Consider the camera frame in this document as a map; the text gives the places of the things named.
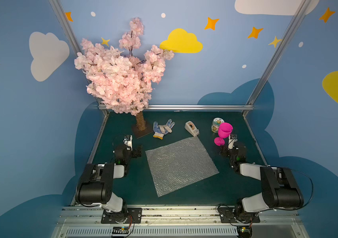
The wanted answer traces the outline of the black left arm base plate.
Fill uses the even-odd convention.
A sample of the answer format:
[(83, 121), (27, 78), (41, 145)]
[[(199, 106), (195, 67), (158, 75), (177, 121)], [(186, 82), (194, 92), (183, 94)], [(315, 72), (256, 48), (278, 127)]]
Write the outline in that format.
[(140, 224), (142, 218), (142, 208), (123, 208), (121, 212), (103, 211), (101, 217), (102, 224)]

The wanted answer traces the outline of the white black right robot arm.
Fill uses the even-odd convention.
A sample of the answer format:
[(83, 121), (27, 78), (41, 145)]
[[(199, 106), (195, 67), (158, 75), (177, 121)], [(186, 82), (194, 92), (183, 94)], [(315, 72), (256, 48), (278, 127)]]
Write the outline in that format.
[(293, 211), (307, 206), (314, 194), (306, 202), (294, 176), (295, 170), (248, 163), (247, 148), (243, 143), (230, 142), (220, 147), (221, 155), (229, 159), (230, 167), (238, 174), (261, 182), (261, 192), (238, 199), (233, 208), (233, 219), (243, 224), (254, 222), (258, 214), (268, 210)]

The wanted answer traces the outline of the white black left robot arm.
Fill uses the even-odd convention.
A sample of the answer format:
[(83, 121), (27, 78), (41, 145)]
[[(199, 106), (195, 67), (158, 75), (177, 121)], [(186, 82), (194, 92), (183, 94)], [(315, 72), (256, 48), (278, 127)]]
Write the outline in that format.
[(76, 186), (76, 202), (85, 207), (102, 208), (102, 224), (138, 223), (142, 209), (127, 208), (126, 201), (113, 192), (113, 181), (125, 177), (131, 159), (141, 155), (141, 146), (133, 149), (120, 144), (114, 149), (114, 163), (87, 164)]

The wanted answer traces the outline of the pink plastic wine glass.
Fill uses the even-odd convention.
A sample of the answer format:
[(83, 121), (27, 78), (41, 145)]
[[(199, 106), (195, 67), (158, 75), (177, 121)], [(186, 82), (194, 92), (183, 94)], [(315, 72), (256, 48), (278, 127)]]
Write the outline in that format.
[(214, 139), (214, 143), (217, 146), (223, 146), (225, 144), (225, 139), (228, 138), (233, 131), (233, 126), (229, 123), (222, 123), (218, 128), (218, 137)]

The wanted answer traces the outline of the clear bubble wrap sheet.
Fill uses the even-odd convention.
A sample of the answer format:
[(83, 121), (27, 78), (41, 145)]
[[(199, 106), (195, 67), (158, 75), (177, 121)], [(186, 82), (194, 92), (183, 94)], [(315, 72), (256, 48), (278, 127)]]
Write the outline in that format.
[(219, 173), (198, 137), (146, 151), (158, 197)]

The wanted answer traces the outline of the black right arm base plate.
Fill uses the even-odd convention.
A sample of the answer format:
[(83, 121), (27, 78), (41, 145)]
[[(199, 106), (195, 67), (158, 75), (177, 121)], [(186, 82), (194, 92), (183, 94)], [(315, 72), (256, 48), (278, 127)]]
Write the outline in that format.
[(260, 223), (258, 213), (248, 213), (240, 207), (234, 208), (222, 205), (218, 206), (216, 211), (218, 212), (222, 223), (241, 223), (248, 225), (251, 223)]

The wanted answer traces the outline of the white tape dispenser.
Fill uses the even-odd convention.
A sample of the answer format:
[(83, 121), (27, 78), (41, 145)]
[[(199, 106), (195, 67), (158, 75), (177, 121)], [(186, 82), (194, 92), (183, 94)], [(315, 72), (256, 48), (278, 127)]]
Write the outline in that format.
[(199, 135), (199, 130), (192, 121), (188, 121), (185, 123), (185, 129), (194, 137)]

